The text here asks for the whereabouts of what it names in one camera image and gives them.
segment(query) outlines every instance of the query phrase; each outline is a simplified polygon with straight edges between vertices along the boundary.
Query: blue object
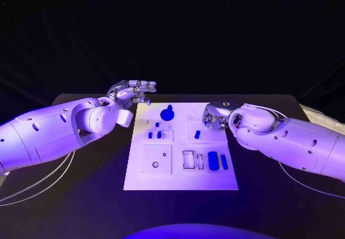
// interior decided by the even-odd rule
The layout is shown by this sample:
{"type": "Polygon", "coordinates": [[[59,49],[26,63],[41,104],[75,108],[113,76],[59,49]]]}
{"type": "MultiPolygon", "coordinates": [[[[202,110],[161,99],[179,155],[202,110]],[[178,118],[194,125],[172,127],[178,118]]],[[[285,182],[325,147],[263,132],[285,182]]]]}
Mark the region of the blue object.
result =
{"type": "Polygon", "coordinates": [[[217,156],[217,152],[214,151],[208,153],[208,165],[212,171],[220,169],[218,156],[217,156]]]}
{"type": "Polygon", "coordinates": [[[197,130],[195,138],[199,138],[199,130],[197,130]]]}
{"type": "Polygon", "coordinates": [[[168,105],[168,109],[162,110],[161,118],[165,121],[171,121],[174,119],[174,107],[172,107],[172,105],[168,105]]]}
{"type": "Polygon", "coordinates": [[[228,163],[227,163],[225,155],[221,155],[221,163],[223,163],[223,168],[228,169],[228,163]]]}

